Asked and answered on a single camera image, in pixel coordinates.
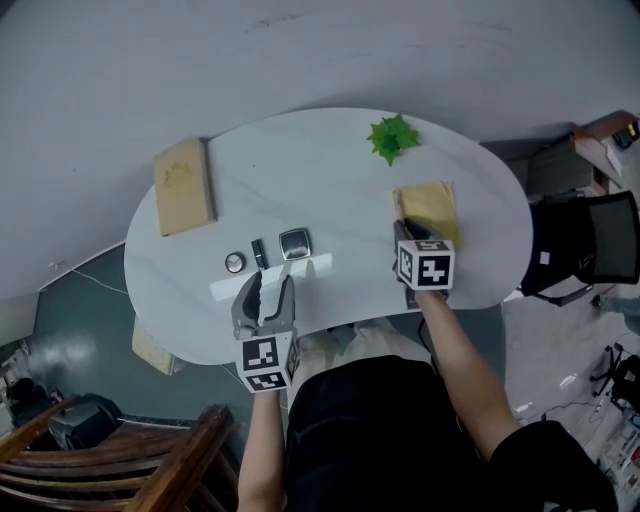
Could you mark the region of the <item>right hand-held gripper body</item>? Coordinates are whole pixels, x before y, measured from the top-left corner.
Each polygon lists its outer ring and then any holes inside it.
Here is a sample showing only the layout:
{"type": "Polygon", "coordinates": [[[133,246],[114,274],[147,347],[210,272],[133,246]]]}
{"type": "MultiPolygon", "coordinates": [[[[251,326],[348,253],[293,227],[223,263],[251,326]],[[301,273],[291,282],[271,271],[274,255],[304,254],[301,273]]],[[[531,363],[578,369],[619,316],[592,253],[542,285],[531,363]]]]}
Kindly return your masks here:
{"type": "Polygon", "coordinates": [[[453,286],[455,248],[449,240],[399,240],[396,242],[395,272],[405,287],[408,310],[418,309],[417,291],[440,291],[453,286]]]}

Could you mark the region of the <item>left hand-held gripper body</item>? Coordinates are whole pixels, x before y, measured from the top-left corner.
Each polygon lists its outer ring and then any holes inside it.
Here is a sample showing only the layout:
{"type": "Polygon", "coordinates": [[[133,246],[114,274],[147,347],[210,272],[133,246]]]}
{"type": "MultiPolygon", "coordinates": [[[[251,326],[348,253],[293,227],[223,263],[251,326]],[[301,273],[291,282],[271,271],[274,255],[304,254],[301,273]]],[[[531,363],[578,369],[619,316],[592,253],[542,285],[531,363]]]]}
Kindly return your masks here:
{"type": "Polygon", "coordinates": [[[263,325],[234,320],[239,349],[236,371],[252,394],[289,388],[298,366],[294,320],[271,320],[263,325]]]}

